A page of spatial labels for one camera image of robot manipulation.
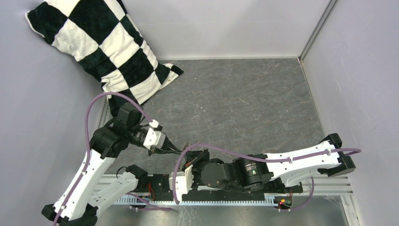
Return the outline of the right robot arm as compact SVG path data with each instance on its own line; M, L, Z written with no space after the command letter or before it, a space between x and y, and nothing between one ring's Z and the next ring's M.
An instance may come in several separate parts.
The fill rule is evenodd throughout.
M189 151L183 169L190 168L195 184L218 190L287 193L301 181L318 175L341 176L353 172L351 158L361 150L342 148L338 134L318 144L286 153L249 154L232 162L209 157L207 149Z

